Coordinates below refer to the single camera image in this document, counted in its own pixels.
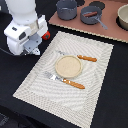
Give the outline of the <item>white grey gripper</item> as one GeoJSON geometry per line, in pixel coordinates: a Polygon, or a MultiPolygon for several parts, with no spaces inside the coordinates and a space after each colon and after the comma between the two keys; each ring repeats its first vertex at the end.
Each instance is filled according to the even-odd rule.
{"type": "Polygon", "coordinates": [[[4,34],[7,36],[7,45],[14,55],[39,55],[38,46],[42,43],[42,36],[47,32],[45,16],[14,17],[4,34]]]}

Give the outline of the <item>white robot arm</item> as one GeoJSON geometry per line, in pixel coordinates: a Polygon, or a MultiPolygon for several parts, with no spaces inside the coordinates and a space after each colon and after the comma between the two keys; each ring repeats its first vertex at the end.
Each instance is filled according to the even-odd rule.
{"type": "Polygon", "coordinates": [[[48,31],[45,16],[37,16],[35,0],[5,0],[12,21],[4,30],[7,45],[14,55],[39,55],[38,46],[48,31]]]}

